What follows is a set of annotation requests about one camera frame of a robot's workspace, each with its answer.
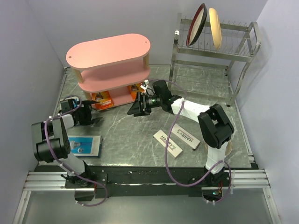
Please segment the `orange Gillette box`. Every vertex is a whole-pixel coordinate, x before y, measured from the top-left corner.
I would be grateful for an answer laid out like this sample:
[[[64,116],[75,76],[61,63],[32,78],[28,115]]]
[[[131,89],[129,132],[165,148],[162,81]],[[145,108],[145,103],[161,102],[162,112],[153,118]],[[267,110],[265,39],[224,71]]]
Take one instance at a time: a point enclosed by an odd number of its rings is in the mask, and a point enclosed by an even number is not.
[[[92,93],[92,99],[96,101],[96,103],[94,104],[94,108],[97,110],[105,110],[114,106],[109,91]]]
[[[135,101],[138,92],[144,93],[144,89],[141,85],[142,83],[128,85],[128,90],[133,101]]]

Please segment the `blue Harry's razor box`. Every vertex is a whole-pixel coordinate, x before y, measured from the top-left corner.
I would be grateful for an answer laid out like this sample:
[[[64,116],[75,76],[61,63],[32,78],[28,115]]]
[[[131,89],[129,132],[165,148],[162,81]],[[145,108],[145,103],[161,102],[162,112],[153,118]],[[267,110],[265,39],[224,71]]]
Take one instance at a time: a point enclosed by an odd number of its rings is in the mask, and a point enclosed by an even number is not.
[[[95,136],[74,136],[69,135],[71,152],[77,157],[100,157],[102,148],[102,137]]]

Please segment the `pink three-tier shelf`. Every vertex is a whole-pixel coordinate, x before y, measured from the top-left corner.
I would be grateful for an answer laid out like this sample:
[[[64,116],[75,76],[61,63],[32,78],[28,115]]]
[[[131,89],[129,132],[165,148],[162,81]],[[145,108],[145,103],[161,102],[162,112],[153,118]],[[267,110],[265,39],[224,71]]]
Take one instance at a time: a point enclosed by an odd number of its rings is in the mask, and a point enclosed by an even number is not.
[[[141,34],[123,34],[78,43],[68,50],[66,61],[88,100],[92,93],[109,91],[116,107],[133,102],[128,85],[148,79],[150,47]]]

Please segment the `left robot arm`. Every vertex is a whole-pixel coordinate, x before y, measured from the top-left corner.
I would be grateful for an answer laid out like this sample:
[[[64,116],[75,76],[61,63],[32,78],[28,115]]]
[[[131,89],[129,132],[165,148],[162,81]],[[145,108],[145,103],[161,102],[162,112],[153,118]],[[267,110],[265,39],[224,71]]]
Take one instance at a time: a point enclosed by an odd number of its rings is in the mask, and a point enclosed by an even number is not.
[[[67,172],[62,177],[74,185],[95,184],[96,174],[80,157],[99,157],[102,137],[72,136],[67,129],[96,123],[92,117],[94,100],[70,96],[61,100],[57,116],[31,126],[33,153],[38,161],[55,163]]]

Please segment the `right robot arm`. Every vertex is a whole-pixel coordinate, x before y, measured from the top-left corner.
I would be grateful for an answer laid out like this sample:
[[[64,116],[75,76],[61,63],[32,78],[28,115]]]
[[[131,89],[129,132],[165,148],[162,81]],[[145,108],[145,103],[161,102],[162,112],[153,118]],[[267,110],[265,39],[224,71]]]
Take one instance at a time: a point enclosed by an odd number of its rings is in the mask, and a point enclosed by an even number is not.
[[[154,79],[154,95],[146,92],[138,92],[134,103],[128,111],[128,115],[147,116],[153,108],[160,107],[165,112],[183,116],[197,122],[201,133],[207,144],[207,161],[205,164],[206,173],[198,181],[197,185],[205,181],[210,186],[215,186],[224,178],[225,151],[228,142],[234,133],[234,127],[219,104],[212,106],[201,105],[186,100],[185,97],[173,95],[168,88],[168,80]]]

